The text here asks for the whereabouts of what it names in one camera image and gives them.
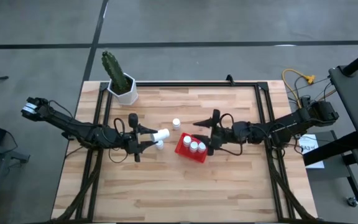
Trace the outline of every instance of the wooden table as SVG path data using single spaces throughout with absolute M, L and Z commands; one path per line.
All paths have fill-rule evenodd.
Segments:
M 291 113 L 282 81 L 267 81 L 276 118 Z M 92 122 L 99 82 L 85 82 L 81 91 L 76 119 Z M 171 136 L 164 149 L 154 146 L 141 155 L 115 164 L 104 151 L 98 196 L 94 213 L 96 222 L 272 222 L 277 221 L 263 143 L 244 145 L 242 156 L 216 151 L 204 164 L 174 152 L 182 132 L 207 134 L 210 130 L 193 126 L 208 119 L 213 109 L 231 113 L 235 121 L 258 123 L 255 91 L 247 87 L 138 87 L 139 99 L 132 106 L 111 105 L 109 125 L 114 118 L 126 122 L 129 113 L 137 113 L 139 123 L 153 129 L 168 128 Z M 267 108 L 264 96 L 265 117 Z M 172 119 L 179 118 L 181 130 L 172 130 Z M 225 119 L 224 126 L 231 121 Z M 78 148 L 69 144 L 67 153 Z M 228 144 L 228 150 L 239 152 L 239 146 Z M 120 161 L 125 151 L 111 151 Z M 86 150 L 68 157 L 63 166 L 52 218 L 69 206 L 81 185 Z M 307 211 L 316 217 L 313 196 L 302 157 L 292 147 L 284 157 L 290 188 Z M 282 192 L 284 214 L 287 210 Z

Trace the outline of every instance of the red tray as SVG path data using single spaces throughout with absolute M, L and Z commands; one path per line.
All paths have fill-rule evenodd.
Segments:
M 183 144 L 183 138 L 185 136 L 190 136 L 192 142 L 195 141 L 198 144 L 201 142 L 200 140 L 194 138 L 190 134 L 182 133 L 180 136 L 177 148 L 175 149 L 175 153 L 177 153 L 181 156 L 185 156 L 187 158 L 193 159 L 197 162 L 204 163 L 205 158 L 206 158 L 206 153 L 208 151 L 208 147 L 206 148 L 206 150 L 204 152 L 198 152 L 198 151 L 190 152 L 190 149 Z

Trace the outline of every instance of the concrete floor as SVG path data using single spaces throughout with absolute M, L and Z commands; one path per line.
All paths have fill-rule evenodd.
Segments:
M 0 0 L 0 44 L 90 44 L 102 0 Z M 358 0 L 110 0 L 100 43 L 358 40 Z M 97 49 L 90 80 L 107 80 Z M 190 47 L 108 49 L 137 80 L 279 80 L 294 68 L 317 80 L 328 69 L 358 56 L 358 45 L 302 47 Z M 12 169 L 0 193 L 0 223 L 49 219 L 67 146 L 60 131 L 21 117 L 28 96 L 57 100 L 75 112 L 89 49 L 1 49 L 0 127 L 9 130 L 30 162 Z M 293 83 L 296 75 L 288 74 Z M 318 95 L 328 81 L 304 88 Z M 305 85 L 301 80 L 299 86 Z M 338 137 L 354 127 L 337 94 L 328 100 L 339 112 L 330 127 Z M 358 179 L 358 168 L 353 167 Z M 358 223 L 358 207 L 346 179 L 311 180 L 320 217 Z

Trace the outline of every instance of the white plant pot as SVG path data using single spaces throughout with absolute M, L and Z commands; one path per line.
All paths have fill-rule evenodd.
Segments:
M 109 90 L 109 92 L 112 93 L 117 98 L 118 103 L 120 105 L 132 105 L 135 103 L 135 101 L 139 97 L 139 95 L 137 94 L 137 91 L 136 91 L 136 81 L 134 78 L 130 77 L 128 74 L 124 73 L 124 75 L 132 80 L 132 86 L 131 86 L 131 90 L 129 92 L 121 94 L 121 95 L 117 95 L 115 92 L 112 91 L 112 80 L 111 79 L 109 82 L 109 88 L 107 88 L 107 90 Z

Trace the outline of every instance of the caster wheel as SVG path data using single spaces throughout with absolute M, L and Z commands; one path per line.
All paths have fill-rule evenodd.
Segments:
M 349 197 L 347 198 L 347 204 L 351 207 L 356 207 L 358 205 L 358 201 L 356 200 L 355 197 Z

